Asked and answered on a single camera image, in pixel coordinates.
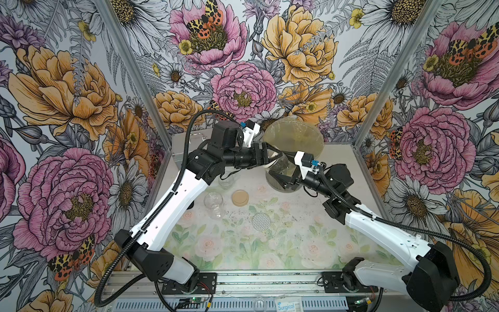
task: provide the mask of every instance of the pink peony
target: pink peony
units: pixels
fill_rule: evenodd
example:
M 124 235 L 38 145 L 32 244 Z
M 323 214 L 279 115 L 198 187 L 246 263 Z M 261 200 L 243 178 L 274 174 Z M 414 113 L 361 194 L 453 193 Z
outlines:
M 74 252 L 91 235 L 100 243 L 111 227 L 106 215 L 113 180 L 107 164 L 83 148 L 34 165 L 19 187 L 23 219 L 15 225 L 14 246 L 50 260 Z
M 418 180 L 437 195 L 459 185 L 476 155 L 469 125 L 450 107 L 418 108 L 402 128 L 400 150 L 402 160 L 395 161 L 399 177 Z
M 213 100 L 221 110 L 231 112 L 237 121 L 246 121 L 275 106 L 274 78 L 248 62 L 232 63 L 213 77 Z
M 15 198 L 15 185 L 26 171 L 21 154 L 9 141 L 0 138 L 0 222 L 7 216 Z
M 211 48 L 203 50 L 201 53 L 195 51 L 188 53 L 186 55 L 187 60 L 198 71 L 224 67 L 233 60 L 241 59 L 245 53 L 246 38 L 248 36 L 246 24 L 244 22 L 239 23 L 239 19 L 234 16 L 234 11 L 230 5 L 225 8 L 221 1 L 217 1 L 217 3 L 219 10 L 224 14 L 222 26 L 223 31 L 227 35 L 227 42 L 223 49 Z M 192 20 L 201 19 L 203 14 L 205 14 L 204 3 L 201 5 L 201 8 L 193 6 L 191 10 L 187 10 L 185 7 L 182 7 L 182 10 L 172 10 L 170 12 L 170 32 L 173 33 L 173 36 L 171 36 L 172 43 L 178 45 L 183 40 L 190 41 L 191 33 L 187 29 L 186 24 Z
M 452 22 L 442 31 L 426 52 L 423 76 L 412 84 L 415 93 L 460 110 L 475 107 L 499 88 L 499 48 L 483 59 L 473 57 L 458 66 L 449 63 L 450 41 L 470 42 L 486 30 L 475 30 L 475 25 L 466 29 L 465 24 Z

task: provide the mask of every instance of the yellow flower center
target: yellow flower center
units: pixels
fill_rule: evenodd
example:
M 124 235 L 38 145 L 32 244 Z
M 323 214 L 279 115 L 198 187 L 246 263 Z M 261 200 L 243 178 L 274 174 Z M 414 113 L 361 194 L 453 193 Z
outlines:
M 73 207 L 64 213 L 66 217 L 71 220 L 76 219 L 76 217 L 80 217 L 83 221 L 87 220 L 94 205 L 92 197 L 86 193 L 83 193 L 80 196 L 74 196 L 71 198 L 71 203 L 73 204 Z
M 414 22 L 426 0 L 398 0 L 392 7 L 392 19 L 400 24 Z
M 341 103 L 345 100 L 345 95 L 343 94 L 338 94 L 338 95 L 335 95 L 334 98 L 333 98 L 333 102 L 334 104 L 338 104 L 338 103 Z
M 317 104 L 315 103 L 307 103 L 306 104 L 306 110 L 309 112 L 309 113 L 313 113 L 315 111 L 315 109 L 317 108 Z
M 263 131 L 267 130 L 267 128 L 270 127 L 270 125 L 272 125 L 274 122 L 276 121 L 276 119 L 269 119 L 269 120 L 265 120 L 261 123 L 260 125 L 260 128 L 262 128 Z
M 417 218 L 424 218 L 428 212 L 423 201 L 414 195 L 409 195 L 406 201 L 407 209 Z
M 142 114 L 144 112 L 142 110 L 142 107 L 140 105 L 135 105 L 134 110 L 135 110 L 135 116 L 142 118 Z
M 399 81 L 395 84 L 395 87 L 400 90 L 403 89 L 407 85 L 407 79 L 406 78 L 400 78 Z
M 111 4 L 120 22 L 128 23 L 133 19 L 133 7 L 127 0 L 111 0 Z
M 180 81 L 180 73 L 178 71 L 172 71 L 170 78 L 173 82 L 179 82 Z
M 187 52 L 189 51 L 189 49 L 191 48 L 191 45 L 190 45 L 190 41 L 188 40 L 183 40 L 181 43 L 180 43 L 180 49 L 184 52 Z
M 131 147 L 137 146 L 138 138 L 135 132 L 130 132 L 130 134 L 126 137 L 127 145 L 130 144 Z
M 120 191 L 121 206 L 127 207 L 128 204 L 132 201 L 132 195 L 133 195 L 132 184 L 127 181 L 121 186 L 121 191 Z
M 417 146 L 418 147 L 416 148 L 416 152 L 414 152 L 413 154 L 416 162 L 420 165 L 428 164 L 432 159 L 432 156 L 429 153 L 432 150 L 432 146 L 425 145 L 423 139 L 418 141 Z
M 251 105 L 251 94 L 247 94 L 244 91 L 241 94 L 234 92 L 233 98 L 238 102 L 239 107 L 248 107 Z
M 373 167 L 375 173 L 380 173 L 382 168 L 383 168 L 383 165 L 379 161 L 376 162 L 376 164 L 374 164 L 374 167 Z

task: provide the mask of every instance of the flower bud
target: flower bud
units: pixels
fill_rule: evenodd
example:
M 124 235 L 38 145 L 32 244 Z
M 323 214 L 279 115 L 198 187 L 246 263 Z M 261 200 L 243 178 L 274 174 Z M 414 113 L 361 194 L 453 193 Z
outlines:
M 484 126 L 490 127 L 493 122 L 499 121 L 499 100 L 487 107 L 484 112 Z
M 15 108 L 9 101 L 0 96 L 0 117 L 12 118 L 15 116 Z
M 42 133 L 39 127 L 24 126 L 20 128 L 13 128 L 13 130 L 29 144 L 36 145 L 48 142 L 48 137 Z

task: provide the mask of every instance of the clear glass jar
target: clear glass jar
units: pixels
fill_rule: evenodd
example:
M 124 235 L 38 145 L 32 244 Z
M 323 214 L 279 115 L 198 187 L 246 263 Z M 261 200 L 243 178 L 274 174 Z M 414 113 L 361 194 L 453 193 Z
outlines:
M 225 216 L 224 198 L 219 192 L 210 192 L 204 200 L 208 216 L 214 220 L 219 220 Z
M 223 180 L 220 178 L 221 176 L 218 177 L 219 185 L 221 188 L 224 190 L 230 189 L 232 186 L 234 186 L 234 175 L 227 176 Z

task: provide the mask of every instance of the floral wallpaper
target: floral wallpaper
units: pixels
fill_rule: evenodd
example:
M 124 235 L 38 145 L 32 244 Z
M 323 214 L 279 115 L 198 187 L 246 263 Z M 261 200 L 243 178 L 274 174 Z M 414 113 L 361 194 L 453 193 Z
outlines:
M 89 31 L 107 38 L 95 1 L 77 6 Z M 357 134 L 425 1 L 111 4 L 170 134 L 186 131 L 199 110 L 213 109 L 263 130 L 293 116 L 332 142 Z M 449 18 L 447 11 L 438 15 L 431 33 Z M 105 47 L 114 53 L 111 40 Z M 392 110 L 389 101 L 376 121 L 378 137 L 392 127 Z M 200 117 L 196 128 L 212 127 L 216 118 Z
M 2 311 L 96 311 L 166 152 L 87 5 L 0 1 Z
M 379 131 L 385 106 L 360 152 L 395 222 L 466 241 L 490 263 L 485 294 L 444 311 L 499 311 L 499 3 L 446 1 L 443 16 L 393 87 L 387 131 Z M 446 243 L 457 293 L 473 291 L 483 279 L 479 261 Z

